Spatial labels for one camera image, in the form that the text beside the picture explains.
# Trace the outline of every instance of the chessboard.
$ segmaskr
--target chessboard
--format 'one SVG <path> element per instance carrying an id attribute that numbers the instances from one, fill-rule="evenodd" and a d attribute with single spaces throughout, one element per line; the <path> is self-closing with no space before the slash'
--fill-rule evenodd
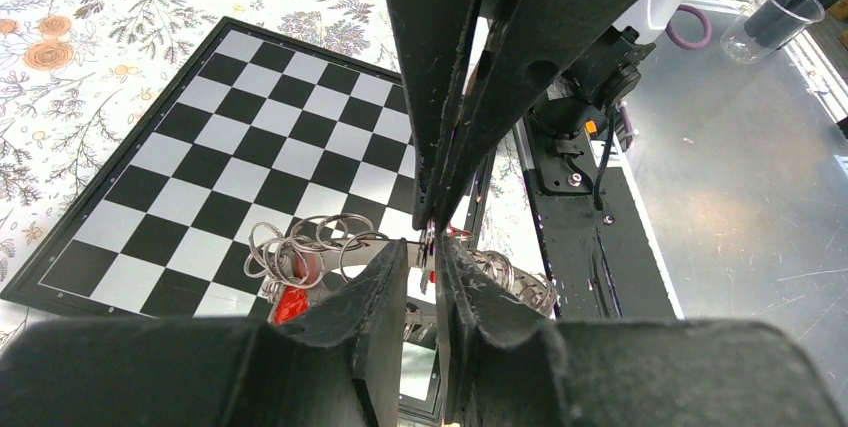
<path id="1" fill-rule="evenodd" d="M 397 74 L 225 18 L 0 297 L 60 315 L 266 318 L 262 279 L 243 273 L 257 222 L 356 213 L 417 241 L 414 177 Z M 455 227 L 479 229 L 487 180 Z"/>

